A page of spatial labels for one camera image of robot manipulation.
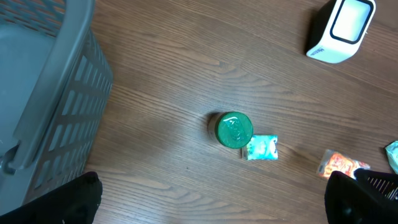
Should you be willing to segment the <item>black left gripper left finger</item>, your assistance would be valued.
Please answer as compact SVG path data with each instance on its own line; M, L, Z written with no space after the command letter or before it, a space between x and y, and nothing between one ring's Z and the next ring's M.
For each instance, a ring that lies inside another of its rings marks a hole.
M69 183L7 213L1 224L92 224L103 185L96 172Z

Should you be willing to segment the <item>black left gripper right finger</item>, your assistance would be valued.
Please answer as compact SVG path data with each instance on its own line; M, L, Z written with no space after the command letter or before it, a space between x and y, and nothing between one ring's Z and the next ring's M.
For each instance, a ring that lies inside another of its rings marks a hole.
M397 224L397 201L342 172L332 172L325 190L328 223Z

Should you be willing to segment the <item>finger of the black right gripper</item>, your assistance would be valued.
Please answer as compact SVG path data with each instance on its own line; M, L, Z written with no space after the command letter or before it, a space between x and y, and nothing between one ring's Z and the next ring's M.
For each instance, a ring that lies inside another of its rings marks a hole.
M385 198L397 201L397 174L358 169L354 176L358 182L370 185Z

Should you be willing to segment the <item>large teal snack packet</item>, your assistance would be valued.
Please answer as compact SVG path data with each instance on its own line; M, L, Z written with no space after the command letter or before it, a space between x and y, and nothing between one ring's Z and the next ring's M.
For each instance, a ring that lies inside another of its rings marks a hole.
M385 150L390 167L398 174L398 141L394 141L387 145Z

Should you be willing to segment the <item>small orange snack packet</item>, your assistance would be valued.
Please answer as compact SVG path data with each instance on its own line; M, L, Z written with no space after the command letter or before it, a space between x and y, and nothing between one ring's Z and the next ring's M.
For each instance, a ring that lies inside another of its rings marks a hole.
M320 177L329 179L332 172L339 171L356 179L354 172L358 169L369 170L371 166L365 162L354 160L337 151L327 149L318 166L317 174Z

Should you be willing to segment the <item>small teal snack packet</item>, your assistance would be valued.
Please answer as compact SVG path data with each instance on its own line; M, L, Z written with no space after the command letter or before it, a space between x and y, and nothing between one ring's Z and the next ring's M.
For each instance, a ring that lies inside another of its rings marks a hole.
M242 158L247 161L278 160L277 142L276 135L253 135L241 149Z

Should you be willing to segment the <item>green lid jar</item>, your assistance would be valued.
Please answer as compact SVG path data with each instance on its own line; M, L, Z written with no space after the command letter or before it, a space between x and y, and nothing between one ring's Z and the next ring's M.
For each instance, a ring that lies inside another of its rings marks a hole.
M254 127L246 114L229 111L211 116L208 122L208 133L222 146L240 149L251 140Z

